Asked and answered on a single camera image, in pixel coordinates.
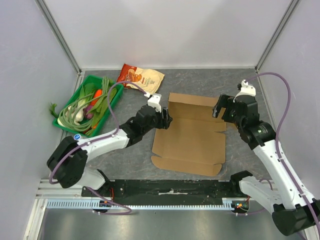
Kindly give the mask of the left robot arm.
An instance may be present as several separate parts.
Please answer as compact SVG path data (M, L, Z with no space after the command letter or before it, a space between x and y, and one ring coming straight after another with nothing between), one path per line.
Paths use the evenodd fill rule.
M135 145L152 129L166 130L172 120L166 107L157 112L155 108L144 105L135 116L113 131L80 140L65 137L47 161L51 171L50 184L59 184L64 189L80 185L91 188L99 197L106 196L110 191L108 178L101 170L87 167L87 162Z

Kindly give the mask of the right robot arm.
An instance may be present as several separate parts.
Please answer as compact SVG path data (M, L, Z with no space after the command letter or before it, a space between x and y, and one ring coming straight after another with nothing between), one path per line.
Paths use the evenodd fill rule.
M241 139L261 160L277 191L259 182L250 172L231 176L229 191L235 197L252 197L272 217L277 229L285 236L308 229L320 222L320 201L305 187L289 163L281 144L276 141L273 127L260 120L254 96L221 94L213 107L217 118L225 109L222 120L235 124Z

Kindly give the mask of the brown cardboard box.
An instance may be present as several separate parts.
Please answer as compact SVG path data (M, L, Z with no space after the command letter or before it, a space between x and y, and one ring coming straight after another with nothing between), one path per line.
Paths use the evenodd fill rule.
M214 177L226 161L226 123L212 116L216 97L170 93L168 129L155 132L151 157L159 169Z

